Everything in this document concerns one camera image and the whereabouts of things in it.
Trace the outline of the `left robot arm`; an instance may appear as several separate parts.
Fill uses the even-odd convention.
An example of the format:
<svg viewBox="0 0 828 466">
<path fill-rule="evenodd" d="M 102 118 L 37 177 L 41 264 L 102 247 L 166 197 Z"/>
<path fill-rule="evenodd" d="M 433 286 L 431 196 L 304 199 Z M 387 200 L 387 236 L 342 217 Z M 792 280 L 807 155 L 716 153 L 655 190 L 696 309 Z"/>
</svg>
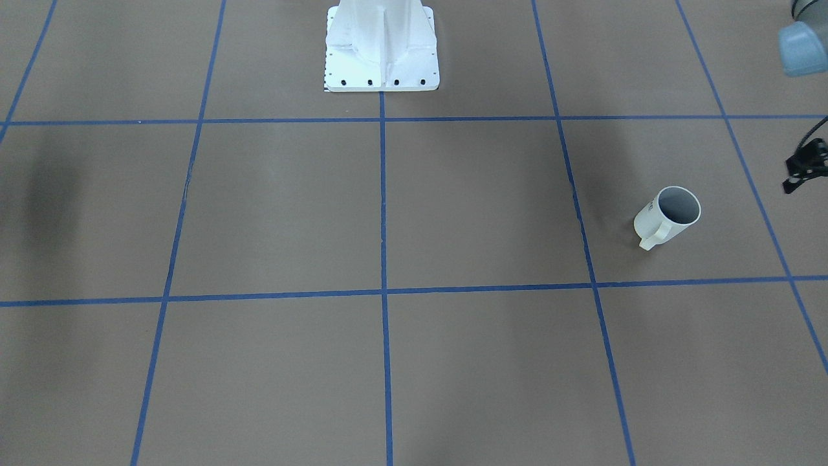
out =
<svg viewBox="0 0 828 466">
<path fill-rule="evenodd" d="M 827 71 L 827 2 L 790 1 L 792 23 L 779 30 L 778 47 L 788 77 Z"/>
</svg>

